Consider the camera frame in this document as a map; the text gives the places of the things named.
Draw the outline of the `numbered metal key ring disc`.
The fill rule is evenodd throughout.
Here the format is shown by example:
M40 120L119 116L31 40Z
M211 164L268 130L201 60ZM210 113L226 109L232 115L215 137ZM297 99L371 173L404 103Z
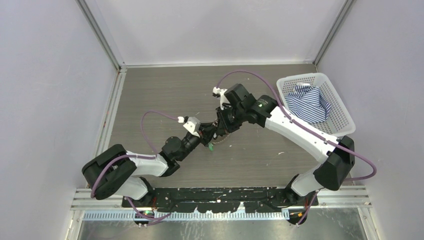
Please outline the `numbered metal key ring disc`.
M207 133L208 143L205 145L206 147L223 143L231 135L231 133L225 131L223 128L218 127L213 127Z

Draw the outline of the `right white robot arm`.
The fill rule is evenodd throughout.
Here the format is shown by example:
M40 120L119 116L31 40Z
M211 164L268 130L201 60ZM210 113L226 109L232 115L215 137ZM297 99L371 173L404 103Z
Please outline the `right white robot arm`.
M297 174L285 187L285 198L299 205L306 195L321 189L337 191L355 164L354 141L322 132L288 113L272 96L255 98L240 83L229 89L214 87L212 95L219 99L216 109L217 135L237 131L243 123L257 124L274 131L307 151L318 165Z

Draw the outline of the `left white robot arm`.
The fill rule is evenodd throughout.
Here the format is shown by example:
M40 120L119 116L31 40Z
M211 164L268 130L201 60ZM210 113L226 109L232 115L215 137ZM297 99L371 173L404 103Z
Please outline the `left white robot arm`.
M104 200L112 195L134 199L141 207L153 202L152 187L145 175L168 177L198 145L207 146L213 139L218 121L201 123L197 133L184 138L171 136L155 155L137 154L115 144L82 167L82 175L91 188L91 198Z

